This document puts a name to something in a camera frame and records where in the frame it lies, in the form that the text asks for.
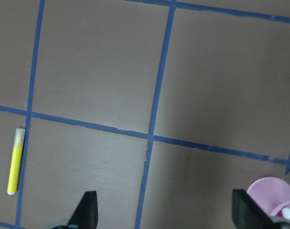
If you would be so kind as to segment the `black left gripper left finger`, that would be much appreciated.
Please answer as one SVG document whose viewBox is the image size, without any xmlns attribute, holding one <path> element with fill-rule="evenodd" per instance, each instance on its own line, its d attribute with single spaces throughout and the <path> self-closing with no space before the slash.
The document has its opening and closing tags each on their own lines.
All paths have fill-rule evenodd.
<svg viewBox="0 0 290 229">
<path fill-rule="evenodd" d="M 82 196 L 66 227 L 69 229 L 96 229 L 97 225 L 97 192 L 87 191 Z"/>
</svg>

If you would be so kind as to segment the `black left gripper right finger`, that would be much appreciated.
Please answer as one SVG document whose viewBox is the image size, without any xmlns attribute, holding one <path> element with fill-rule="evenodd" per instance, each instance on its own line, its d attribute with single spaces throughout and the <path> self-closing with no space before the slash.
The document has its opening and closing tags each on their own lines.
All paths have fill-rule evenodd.
<svg viewBox="0 0 290 229">
<path fill-rule="evenodd" d="M 273 221 L 243 189 L 232 191 L 232 221 L 236 229 L 272 229 Z"/>
</svg>

